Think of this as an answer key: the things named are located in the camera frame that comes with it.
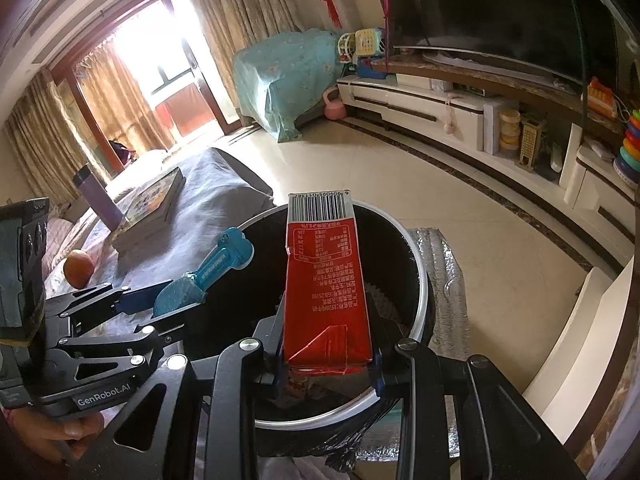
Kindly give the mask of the person's left hand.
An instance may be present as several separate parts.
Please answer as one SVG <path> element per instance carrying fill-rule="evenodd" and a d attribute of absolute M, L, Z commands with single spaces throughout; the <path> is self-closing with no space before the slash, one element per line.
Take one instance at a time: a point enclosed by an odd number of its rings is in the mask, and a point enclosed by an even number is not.
<path fill-rule="evenodd" d="M 79 460 L 104 429 L 100 412 L 60 422 L 28 406 L 7 410 L 2 415 L 13 433 L 26 448 L 50 463 L 62 464 Z"/>

